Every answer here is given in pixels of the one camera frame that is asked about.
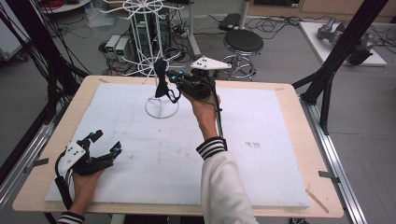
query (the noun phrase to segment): round base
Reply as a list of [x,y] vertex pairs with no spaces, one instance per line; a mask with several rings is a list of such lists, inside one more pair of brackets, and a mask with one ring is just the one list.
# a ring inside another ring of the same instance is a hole
[[178,102],[173,104],[167,98],[150,97],[146,101],[146,112],[155,119],[167,119],[178,111]]
[[231,68],[223,69],[222,72],[228,76],[228,80],[231,78],[244,78],[248,77],[252,81],[251,76],[256,74],[256,69],[253,67],[253,63],[246,57],[242,57],[240,61],[237,60],[237,55],[231,55],[221,60],[223,63],[230,63]]

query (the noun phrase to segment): wooden table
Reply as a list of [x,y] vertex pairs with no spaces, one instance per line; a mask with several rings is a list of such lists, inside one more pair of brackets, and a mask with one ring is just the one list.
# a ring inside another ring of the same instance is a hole
[[[62,203],[46,202],[44,199],[53,177],[55,177],[55,161],[72,139],[92,97],[95,95],[97,87],[103,82],[141,84],[145,80],[144,77],[86,77],[41,154],[40,159],[49,158],[49,163],[33,169],[14,201],[13,208],[17,211],[64,211],[65,208]],[[153,78],[149,78],[145,83],[146,85],[154,85],[155,82]],[[217,86],[275,91],[311,204],[310,207],[305,209],[253,207],[255,216],[341,217],[344,211],[332,181],[318,175],[318,171],[327,171],[327,168],[294,88],[290,84],[237,81],[217,81]],[[200,216],[202,209],[199,205],[93,203],[88,212]]]

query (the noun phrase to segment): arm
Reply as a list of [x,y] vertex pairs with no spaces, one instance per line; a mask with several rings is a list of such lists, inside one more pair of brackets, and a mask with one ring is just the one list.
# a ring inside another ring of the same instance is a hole
[[93,200],[98,179],[103,171],[84,176],[73,174],[75,199],[69,210],[60,216],[58,220],[59,224],[81,224],[84,222],[84,213]]
[[213,99],[196,101],[189,95],[205,141],[197,152],[204,159],[201,204],[205,223],[257,223],[239,175],[236,160],[217,134]]

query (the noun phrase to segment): metal stool legs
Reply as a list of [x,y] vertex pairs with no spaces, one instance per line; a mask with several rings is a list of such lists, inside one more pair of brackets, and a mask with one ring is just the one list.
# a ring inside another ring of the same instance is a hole
[[248,77],[248,79],[252,81],[251,76],[256,74],[256,69],[254,68],[253,63],[247,57],[243,57],[240,54],[227,56],[221,61],[232,65],[231,68],[222,70],[222,72],[228,76],[228,80],[231,80],[233,77]]

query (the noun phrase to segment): striped cuff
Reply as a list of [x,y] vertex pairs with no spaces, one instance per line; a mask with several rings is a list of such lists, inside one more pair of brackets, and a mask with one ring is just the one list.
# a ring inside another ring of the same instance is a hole
[[85,218],[80,215],[71,212],[63,212],[62,215],[59,217],[57,224],[83,224],[84,220]]
[[226,151],[224,145],[225,139],[220,137],[209,138],[198,146],[197,152],[201,155],[202,159],[206,160],[219,152]]

